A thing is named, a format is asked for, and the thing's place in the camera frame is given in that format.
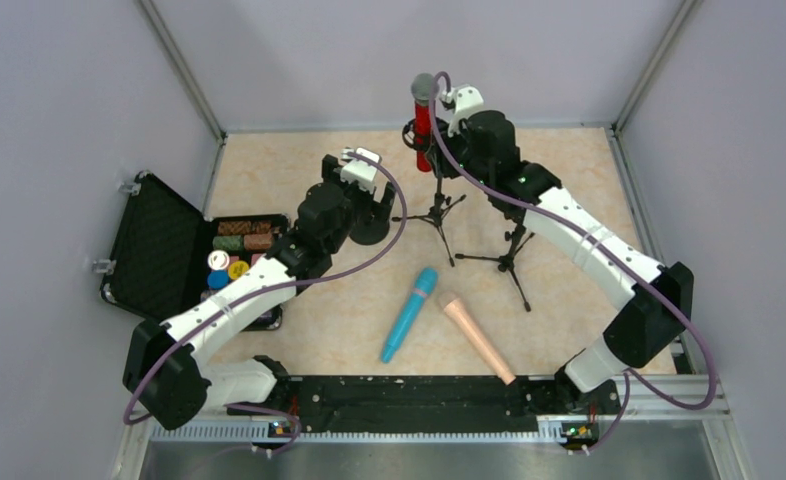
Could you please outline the red glitter microphone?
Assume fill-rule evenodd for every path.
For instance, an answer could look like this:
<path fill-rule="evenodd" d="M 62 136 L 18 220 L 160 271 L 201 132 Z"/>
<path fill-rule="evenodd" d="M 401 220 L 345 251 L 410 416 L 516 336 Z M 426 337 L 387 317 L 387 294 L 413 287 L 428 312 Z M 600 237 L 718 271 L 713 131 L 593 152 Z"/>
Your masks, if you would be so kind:
<path fill-rule="evenodd" d="M 429 73 L 418 74 L 411 83 L 414 100 L 413 145 L 416 151 L 416 165 L 420 172 L 433 170 L 427 152 L 431 143 L 431 116 L 429 101 L 432 99 L 433 76 Z"/>

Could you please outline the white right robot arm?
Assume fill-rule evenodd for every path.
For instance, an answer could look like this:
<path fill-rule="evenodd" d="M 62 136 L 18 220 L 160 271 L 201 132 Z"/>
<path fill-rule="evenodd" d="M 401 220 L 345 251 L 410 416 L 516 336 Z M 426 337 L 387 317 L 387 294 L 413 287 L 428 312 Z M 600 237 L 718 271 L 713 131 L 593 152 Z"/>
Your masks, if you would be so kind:
<path fill-rule="evenodd" d="M 561 180 L 522 158 L 506 116 L 485 110 L 446 126 L 435 120 L 432 145 L 443 174 L 462 176 L 524 230 L 540 235 L 591 278 L 616 309 L 557 380 L 587 394 L 613 376 L 646 366 L 690 323 L 694 276 L 634 249 L 577 202 Z"/>

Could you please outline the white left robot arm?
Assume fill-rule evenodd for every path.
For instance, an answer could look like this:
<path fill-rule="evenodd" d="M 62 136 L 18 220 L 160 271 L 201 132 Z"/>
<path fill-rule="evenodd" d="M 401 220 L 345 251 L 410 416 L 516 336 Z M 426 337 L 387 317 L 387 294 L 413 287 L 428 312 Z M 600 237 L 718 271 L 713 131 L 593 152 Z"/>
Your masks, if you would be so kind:
<path fill-rule="evenodd" d="M 212 367 L 210 359 L 265 312 L 307 287 L 334 280 L 333 256 L 373 210 L 388 212 L 404 194 L 381 157 L 364 148 L 322 160 L 293 227 L 250 269 L 203 302 L 161 322 L 143 321 L 131 336 L 123 384 L 131 397 L 123 422 L 150 418 L 177 429 L 203 409 L 261 403 L 277 380 L 258 360 Z"/>

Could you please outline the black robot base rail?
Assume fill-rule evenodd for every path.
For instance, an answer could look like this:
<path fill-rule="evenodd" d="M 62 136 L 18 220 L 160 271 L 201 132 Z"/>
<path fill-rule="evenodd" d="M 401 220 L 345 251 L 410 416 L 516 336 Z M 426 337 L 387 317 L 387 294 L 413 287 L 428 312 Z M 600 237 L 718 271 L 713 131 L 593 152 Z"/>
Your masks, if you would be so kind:
<path fill-rule="evenodd" d="M 620 409 L 612 380 L 580 393 L 564 377 L 506 384 L 495 375 L 299 376 L 261 360 L 274 368 L 276 385 L 258 408 L 293 415 L 310 433 L 528 433 L 548 416 L 587 423 Z"/>

